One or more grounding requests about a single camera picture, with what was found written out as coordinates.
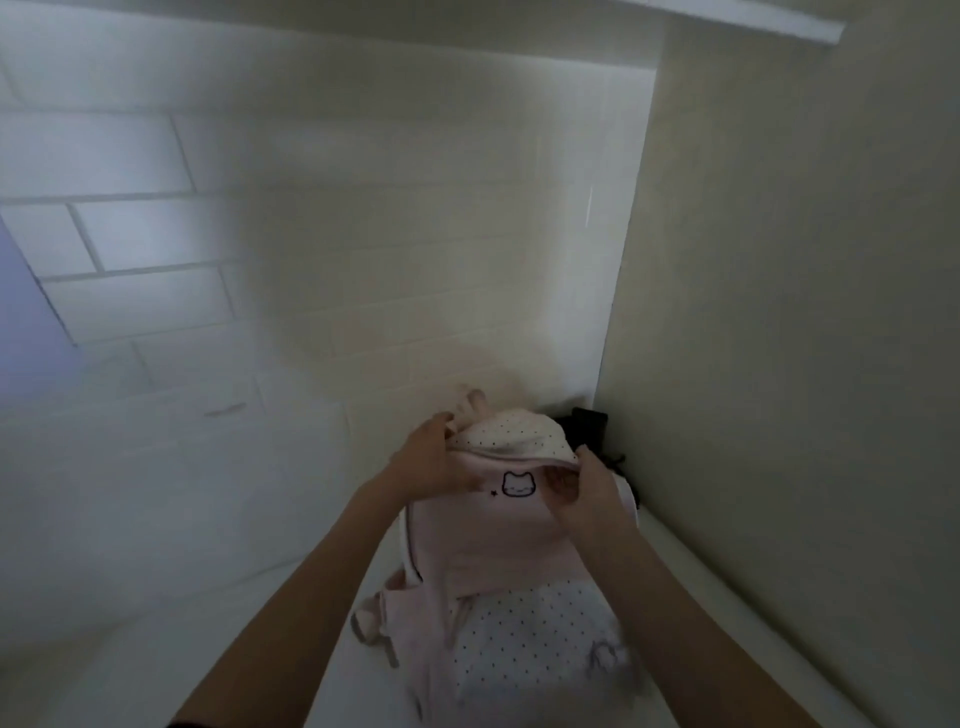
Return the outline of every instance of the hand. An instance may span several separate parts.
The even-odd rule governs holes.
[[[440,412],[410,433],[381,476],[403,505],[423,498],[475,490],[480,479],[446,451],[449,412]]]
[[[577,448],[580,472],[564,468],[545,468],[546,488],[540,496],[567,535],[577,541],[618,530],[633,529],[613,473],[586,445]]]

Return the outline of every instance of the tile grout line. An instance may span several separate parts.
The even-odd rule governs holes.
[[[143,371],[147,375],[147,382],[150,384],[151,393],[163,391],[162,388],[157,386],[154,375],[150,371],[150,367],[147,365],[147,359],[144,358],[143,352],[140,350],[140,347],[137,346],[135,338],[130,340],[130,347],[133,349],[133,356],[136,358],[137,362],[139,362],[140,366],[143,367]]]
[[[78,274],[81,276],[90,276],[98,277],[106,272],[104,268],[104,261],[100,259],[100,254],[97,252],[97,249],[93,245],[93,240],[90,239],[90,234],[86,231],[86,225],[84,224],[84,219],[80,216],[80,213],[72,205],[66,206],[67,214],[70,215],[70,219],[73,221],[74,227],[77,229],[77,234],[80,236],[81,241],[84,243],[86,248],[86,254],[90,256],[90,260],[93,261],[93,267],[97,269],[96,273],[89,274]]]
[[[607,182],[635,182],[629,176],[614,175],[601,178]],[[464,180],[453,180],[448,182],[311,182],[307,184],[295,182],[264,182],[259,184],[236,184],[213,189],[204,189],[197,191],[169,190],[162,192],[126,192],[110,194],[77,194],[77,195],[27,195],[27,196],[0,196],[0,205],[67,205],[74,203],[77,205],[89,205],[95,203],[129,203],[129,202],[152,202],[162,200],[240,200],[263,193],[287,192],[291,194],[308,192],[370,192],[384,190],[438,190],[449,189],[451,187],[459,188],[463,191],[484,188],[509,188],[509,187],[532,187],[536,189],[551,189],[558,187],[570,187],[575,184],[583,184],[587,179],[577,177],[576,179],[535,179],[535,180],[513,180],[513,181],[482,181],[475,182]]]
[[[536,319],[527,319],[527,320],[520,321],[520,323],[522,323],[522,324],[523,324],[523,323],[529,323],[530,321],[535,321],[535,320],[536,320]],[[378,347],[378,348],[376,348],[376,349],[366,350],[366,351],[363,351],[363,352],[355,352],[355,353],[352,353],[352,354],[343,354],[343,355],[334,354],[334,355],[332,355],[332,356],[330,356],[330,357],[327,357],[326,359],[330,359],[330,360],[333,360],[333,359],[349,359],[349,358],[353,358],[353,357],[356,357],[356,356],[363,356],[363,355],[370,354],[370,353],[374,353],[374,352],[384,352],[384,351],[390,351],[390,350],[404,350],[404,351],[409,355],[409,350],[410,350],[411,346],[416,345],[416,344],[421,344],[421,343],[424,343],[424,342],[440,341],[440,340],[443,340],[443,339],[452,339],[452,338],[456,338],[456,337],[458,337],[458,336],[462,336],[462,335],[465,335],[465,334],[475,333],[475,332],[477,332],[477,331],[496,331],[496,330],[500,330],[500,329],[503,329],[503,328],[510,328],[510,327],[513,326],[513,325],[514,325],[514,324],[508,324],[508,325],[505,325],[505,326],[475,328],[475,329],[471,329],[470,331],[463,331],[463,332],[454,333],[454,334],[445,334],[445,335],[443,335],[443,336],[433,336],[433,337],[428,337],[428,338],[425,338],[425,339],[417,339],[417,340],[415,340],[415,341],[405,342],[405,343],[403,343],[403,344],[395,344],[395,345],[389,346],[389,347]],[[212,327],[212,326],[222,326],[222,325],[214,324],[214,325],[207,325],[207,326],[203,326],[203,327],[193,327],[193,328],[190,328],[190,329],[178,328],[178,329],[174,329],[174,331],[196,330],[196,329],[198,329],[198,328],[207,328],[207,327]],[[159,331],[159,332],[157,332],[157,333],[172,333],[172,331]],[[107,343],[108,341],[112,341],[112,342],[116,342],[116,341],[129,341],[131,344],[133,344],[133,350],[134,350],[134,352],[136,353],[136,355],[138,356],[138,358],[140,358],[141,361],[142,361],[142,363],[144,364],[144,368],[145,368],[146,371],[147,371],[147,377],[148,377],[148,379],[150,380],[151,384],[153,384],[153,385],[156,387],[156,383],[155,383],[155,381],[154,381],[154,378],[153,378],[153,376],[150,374],[150,369],[149,369],[149,367],[146,366],[145,360],[142,360],[142,352],[141,352],[141,351],[139,350],[139,348],[135,345],[135,341],[134,341],[135,338],[142,338],[142,337],[144,337],[144,336],[150,336],[150,335],[152,335],[152,334],[136,334],[135,337],[127,337],[127,338],[119,338],[119,339],[109,339],[109,340],[98,341],[98,342],[88,342],[87,344],[90,344],[90,343],[102,344],[102,343]],[[392,391],[399,390],[399,389],[404,389],[404,388],[407,388],[407,387],[422,386],[422,385],[429,384],[429,383],[430,383],[431,381],[433,381],[434,379],[436,379],[436,380],[445,380],[445,379],[449,379],[449,378],[455,377],[455,376],[464,376],[464,375],[469,375],[469,374],[472,374],[472,373],[475,373],[475,372],[485,371],[485,370],[488,370],[488,369],[495,369],[495,368],[498,367],[498,366],[502,367],[502,366],[506,366],[506,364],[505,364],[504,362],[499,362],[499,363],[490,364],[490,365],[483,366],[483,367],[473,367],[473,368],[464,370],[464,371],[462,371],[462,372],[454,372],[454,373],[452,373],[452,374],[441,375],[441,376],[438,376],[438,377],[429,377],[429,378],[427,378],[427,379],[415,379],[415,378],[413,377],[413,372],[412,372],[412,370],[409,370],[409,367],[408,367],[408,370],[409,370],[409,371],[408,371],[408,381],[407,381],[407,382],[405,382],[405,383],[403,383],[403,384],[396,384],[396,385],[389,386],[389,387],[380,387],[380,388],[377,388],[377,389],[374,390],[374,391],[375,391],[375,392],[392,392]],[[263,393],[262,393],[262,391],[260,390],[260,384],[259,384],[259,380],[258,380],[258,375],[259,375],[259,374],[263,374],[263,373],[267,373],[267,372],[271,372],[271,371],[273,371],[273,372],[275,372],[275,371],[283,371],[283,369],[285,369],[285,368],[284,368],[284,367],[277,367],[277,368],[274,368],[274,369],[257,370],[257,371],[253,371],[253,372],[246,372],[246,373],[244,373],[244,374],[242,374],[242,375],[238,373],[238,374],[236,374],[236,375],[231,375],[229,379],[230,379],[231,381],[240,381],[240,380],[244,380],[244,379],[249,379],[249,380],[251,380],[251,381],[253,382],[253,385],[254,385],[255,389],[256,389],[256,394],[257,394],[257,397],[258,397],[258,399],[259,399],[259,401],[260,401],[260,404],[261,404],[261,406],[262,406],[262,408],[263,408],[263,411],[266,412],[266,411],[267,411],[267,410],[266,410],[266,401],[265,401],[265,399],[263,398]],[[68,407],[66,407],[66,408],[64,408],[64,409],[62,409],[62,410],[57,410],[57,411],[53,411],[53,412],[45,412],[45,413],[43,413],[43,414],[38,414],[38,415],[26,415],[25,417],[10,417],[10,418],[8,418],[8,419],[6,419],[6,420],[0,421],[0,425],[9,425],[9,424],[12,424],[12,423],[15,423],[15,422],[43,421],[43,420],[47,420],[47,419],[50,419],[50,418],[57,418],[57,417],[60,417],[60,416],[62,416],[62,415],[65,415],[65,414],[76,413],[76,412],[83,411],[83,410],[95,409],[95,408],[98,408],[98,407],[113,406],[113,405],[119,404],[120,402],[125,402],[125,401],[128,401],[128,400],[141,400],[141,399],[146,399],[146,398],[149,398],[149,397],[156,397],[156,396],[159,396],[159,395],[162,395],[162,394],[167,394],[167,393],[170,393],[170,392],[185,391],[185,390],[190,390],[190,389],[194,389],[194,388],[197,388],[197,387],[204,387],[204,386],[206,386],[206,385],[211,385],[211,384],[213,384],[213,383],[216,382],[216,381],[218,381],[218,378],[217,378],[217,377],[210,377],[210,378],[206,378],[206,379],[199,379],[199,380],[197,380],[197,381],[192,381],[192,382],[181,382],[181,383],[178,383],[178,384],[173,385],[173,386],[169,386],[169,385],[168,385],[168,386],[165,386],[165,387],[159,387],[159,388],[153,389],[153,390],[148,391],[148,392],[140,392],[140,393],[137,393],[137,394],[128,395],[128,396],[126,396],[126,397],[121,397],[121,398],[118,398],[118,399],[116,399],[116,400],[91,401],[91,402],[76,404],[76,405],[74,405],[74,406],[68,406]],[[343,405],[343,406],[344,406],[344,409],[345,409],[345,412],[346,412],[347,409],[348,409],[348,408],[347,408],[348,400],[349,400],[349,399],[356,399],[357,396],[358,396],[358,395],[354,394],[354,395],[350,395],[349,398],[344,397],[344,398],[341,399],[341,400],[337,400],[337,403]]]
[[[123,268],[123,269],[113,269],[113,270],[103,270],[98,271],[97,273],[73,273],[63,276],[44,276],[41,278],[44,282],[47,283],[62,283],[70,280],[91,280],[91,279],[105,279],[105,278],[119,278],[122,276],[143,276],[149,273],[170,273],[174,271],[187,271],[194,270],[197,268],[213,268],[221,267],[229,264],[238,264],[238,265],[260,265],[263,263],[270,263],[272,260],[317,260],[319,258],[326,257],[335,257],[338,255],[349,255],[350,253],[360,252],[360,251],[393,251],[393,250],[409,250],[410,248],[435,248],[438,246],[453,246],[453,245],[463,245],[464,243],[476,242],[490,242],[492,240],[511,240],[517,239],[533,239],[532,233],[523,233],[520,232],[505,232],[499,233],[496,235],[470,235],[467,237],[453,237],[445,238],[443,240],[436,240],[434,242],[429,241],[416,241],[406,245],[379,245],[379,246],[361,246],[358,248],[333,248],[330,250],[324,250],[319,253],[303,253],[298,254],[288,254],[282,255],[279,258],[270,258],[270,257],[225,257],[217,258],[215,260],[200,260],[189,263],[171,263],[169,265],[155,265],[147,267],[138,267],[138,268]]]
[[[220,279],[220,285],[223,286],[224,289],[224,296],[227,298],[227,307],[230,310],[230,319],[232,321],[239,321],[240,317],[237,316],[236,306],[233,304],[233,297],[230,295],[227,279],[224,277],[224,267],[219,264],[217,265],[217,278]]]
[[[186,178],[190,180],[190,188],[193,190],[194,194],[197,194],[199,190],[197,189],[197,183],[193,179],[193,170],[190,169],[190,162],[187,160],[186,148],[183,146],[183,140],[180,138],[180,129],[177,127],[177,120],[174,118],[174,114],[167,114],[167,121],[170,122],[170,128],[173,130],[174,138],[177,141],[177,148],[180,150],[180,160],[183,162],[183,169],[186,171]]]

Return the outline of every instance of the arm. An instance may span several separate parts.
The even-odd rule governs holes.
[[[326,537],[233,641],[177,712],[210,728],[300,728],[367,567],[400,509],[466,490],[448,458],[443,413],[418,427],[360,486]]]
[[[581,470],[552,471],[543,499],[683,728],[817,728],[704,612],[624,511],[610,471],[586,447]]]

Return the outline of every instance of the beige wall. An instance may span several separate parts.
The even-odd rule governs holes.
[[[651,509],[879,725],[960,719],[958,28],[671,27],[597,394]]]

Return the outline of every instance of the baby clothes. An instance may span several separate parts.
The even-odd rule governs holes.
[[[589,580],[474,598],[453,675],[461,710],[497,726],[593,725],[628,703],[635,682],[616,618]]]
[[[406,509],[404,581],[413,586],[381,592],[379,613],[365,617],[372,627],[358,628],[355,616],[354,631],[367,643],[389,640],[426,725],[520,726],[524,716],[594,715],[611,705],[630,682],[629,656],[537,495],[545,466],[579,467],[562,429],[524,410],[487,413],[447,448],[483,479],[482,490]],[[620,493],[634,511],[629,488]],[[561,649],[561,640],[572,642]]]

